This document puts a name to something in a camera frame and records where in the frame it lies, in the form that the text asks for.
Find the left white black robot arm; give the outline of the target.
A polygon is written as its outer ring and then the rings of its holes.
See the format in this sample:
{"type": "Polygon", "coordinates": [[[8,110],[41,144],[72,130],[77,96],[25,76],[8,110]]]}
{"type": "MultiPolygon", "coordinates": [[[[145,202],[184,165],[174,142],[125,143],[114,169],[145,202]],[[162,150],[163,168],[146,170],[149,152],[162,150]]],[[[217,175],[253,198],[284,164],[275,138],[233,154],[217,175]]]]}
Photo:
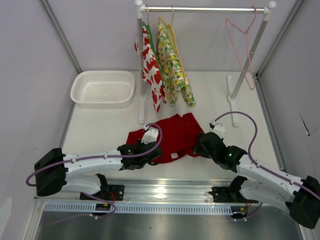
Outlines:
{"type": "Polygon", "coordinates": [[[104,172],[138,170],[161,157],[157,142],[124,144],[96,154],[64,154],[53,148],[34,164],[36,194],[47,197],[59,192],[78,192],[103,200],[109,188],[104,172]]]}

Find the red skirt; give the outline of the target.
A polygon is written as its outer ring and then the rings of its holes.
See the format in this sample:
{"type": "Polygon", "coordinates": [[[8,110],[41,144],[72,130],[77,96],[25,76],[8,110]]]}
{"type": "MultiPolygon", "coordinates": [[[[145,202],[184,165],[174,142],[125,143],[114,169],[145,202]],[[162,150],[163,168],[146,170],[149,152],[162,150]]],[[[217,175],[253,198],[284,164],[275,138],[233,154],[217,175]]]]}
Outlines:
{"type": "Polygon", "coordinates": [[[184,156],[199,157],[194,153],[199,134],[204,133],[192,113],[184,115],[175,114],[156,122],[162,129],[162,141],[160,147],[162,156],[152,162],[154,164],[166,164],[177,161],[184,156]]]}

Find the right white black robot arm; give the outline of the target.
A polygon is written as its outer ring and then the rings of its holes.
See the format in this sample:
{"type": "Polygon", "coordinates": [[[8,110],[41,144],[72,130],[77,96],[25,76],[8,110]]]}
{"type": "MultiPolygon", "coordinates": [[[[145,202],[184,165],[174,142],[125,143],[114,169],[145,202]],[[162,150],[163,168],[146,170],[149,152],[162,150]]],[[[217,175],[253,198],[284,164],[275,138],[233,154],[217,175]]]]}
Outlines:
{"type": "Polygon", "coordinates": [[[320,183],[253,162],[251,155],[237,146],[226,146],[213,132],[198,135],[195,153],[211,159],[222,169],[236,174],[228,189],[234,202],[254,200],[276,207],[301,226],[314,229],[320,219],[320,183]]]}

